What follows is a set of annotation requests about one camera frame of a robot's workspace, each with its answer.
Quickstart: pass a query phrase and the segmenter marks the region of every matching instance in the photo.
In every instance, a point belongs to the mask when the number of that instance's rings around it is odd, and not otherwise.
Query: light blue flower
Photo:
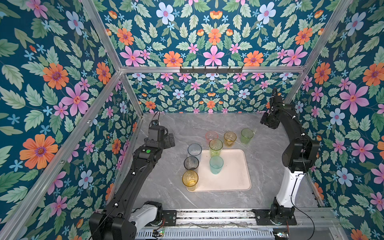
[[[120,18],[120,20],[123,21],[123,20],[124,20],[124,15],[122,15],[121,13],[119,13],[118,18]]]
[[[228,15],[223,15],[223,19],[221,19],[222,22],[226,23],[228,21]]]
[[[61,234],[64,234],[64,235],[67,235],[67,233],[70,231],[70,227],[69,226],[65,226],[64,227],[64,231],[61,233]]]
[[[16,123],[20,123],[20,122],[18,121],[18,120],[20,119],[20,117],[16,117],[15,114],[12,114],[12,117],[8,117],[7,119],[10,120],[10,121],[12,121],[12,122],[11,122],[12,125],[14,125],[15,122],[16,122]]]
[[[49,116],[49,114],[52,114],[52,108],[47,106],[45,109],[43,109],[43,112],[45,112],[46,115]]]
[[[44,135],[47,135],[47,132],[50,132],[50,131],[51,131],[51,130],[49,129],[49,125],[47,125],[47,126],[42,125],[41,128],[42,128],[43,130],[41,130],[40,133],[44,133]]]
[[[34,57],[34,53],[29,53],[27,50],[25,50],[25,55],[24,55],[24,57],[26,57],[26,58],[29,58],[29,60],[31,61],[32,59],[36,59],[35,57]]]
[[[18,162],[17,159],[15,159],[14,163],[15,163],[15,164],[9,166],[9,168],[11,168],[11,169],[14,168],[14,170],[13,170],[14,172],[17,172],[17,170],[18,170],[19,168],[23,168],[23,166],[22,166],[23,161]]]
[[[209,20],[209,15],[207,15],[207,16],[204,16],[204,19],[203,19],[203,21],[205,21],[205,23],[209,22],[209,21],[210,21],[210,20]]]
[[[108,21],[108,23],[110,23],[112,21],[111,17],[109,15],[104,15],[106,21]]]

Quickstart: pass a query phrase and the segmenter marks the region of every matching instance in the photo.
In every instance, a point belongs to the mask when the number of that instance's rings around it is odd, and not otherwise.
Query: drinking glass
[[[244,128],[241,130],[241,142],[242,143],[249,143],[251,139],[253,138],[253,131],[249,128]]]
[[[218,174],[224,165],[224,160],[220,156],[214,156],[209,160],[209,165],[211,167],[211,172],[213,174]]]
[[[221,149],[223,148],[223,142],[220,139],[213,139],[209,142],[209,152],[211,157],[219,156]]]
[[[187,187],[188,190],[193,191],[196,189],[197,181],[199,176],[193,170],[188,170],[183,174],[183,184]]]
[[[187,157],[184,160],[184,167],[187,170],[195,170],[198,166],[199,166],[199,160],[194,156]]]
[[[224,144],[231,147],[236,141],[236,134],[234,132],[226,132],[224,134]]]
[[[197,143],[193,143],[188,147],[188,156],[194,156],[200,161],[201,151],[202,151],[201,146]]]

